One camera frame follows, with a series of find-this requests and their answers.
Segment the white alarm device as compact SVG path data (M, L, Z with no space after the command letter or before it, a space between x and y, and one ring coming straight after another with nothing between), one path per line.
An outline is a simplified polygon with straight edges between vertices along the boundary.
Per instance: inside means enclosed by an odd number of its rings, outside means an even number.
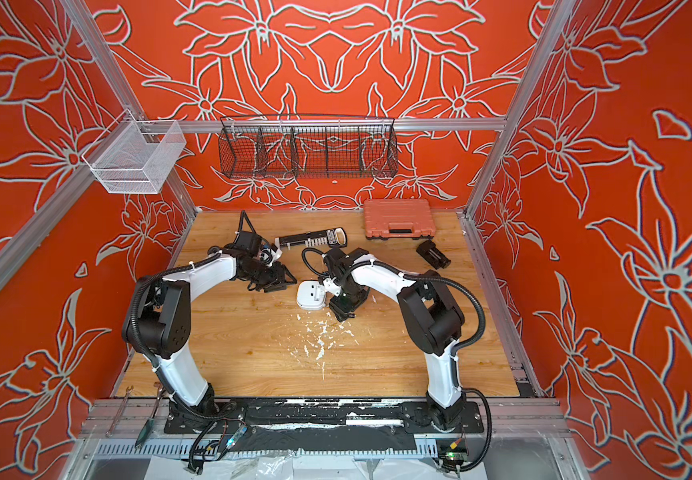
M296 302L305 311L320 311L327 305L327 290L318 281L303 281L298 286Z

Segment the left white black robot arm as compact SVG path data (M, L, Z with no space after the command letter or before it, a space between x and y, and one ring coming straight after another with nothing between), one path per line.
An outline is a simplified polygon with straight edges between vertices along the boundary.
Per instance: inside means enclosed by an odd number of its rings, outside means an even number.
M126 343L143 355L169 396L171 413L199 428L237 410L218 407L212 384L190 350L192 302L224 282L245 281L250 291L272 293L298 283L287 266L266 264L236 249L213 249L198 262L140 278L122 328Z

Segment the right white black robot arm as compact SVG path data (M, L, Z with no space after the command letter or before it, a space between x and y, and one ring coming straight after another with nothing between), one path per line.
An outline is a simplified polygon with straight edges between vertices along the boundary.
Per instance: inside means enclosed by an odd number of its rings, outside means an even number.
M435 271L408 272L364 249L346 254L333 248L322 259L325 271L318 277L331 295L328 307L338 321L353 318L371 290L397 303L406 332L425 356L428 422L442 432L454 430L466 403L458 352L478 342L486 330L481 302L462 284Z

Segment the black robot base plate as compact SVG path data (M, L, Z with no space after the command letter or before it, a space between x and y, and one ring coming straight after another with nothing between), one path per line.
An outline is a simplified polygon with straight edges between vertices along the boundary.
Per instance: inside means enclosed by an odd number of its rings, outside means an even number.
M485 431L483 415L475 402L462 407L444 427L435 425L443 416L435 414L425 398L220 398L216 407L233 409L221 419L234 432L242 425L304 429L360 426L391 427L403 433L466 433Z

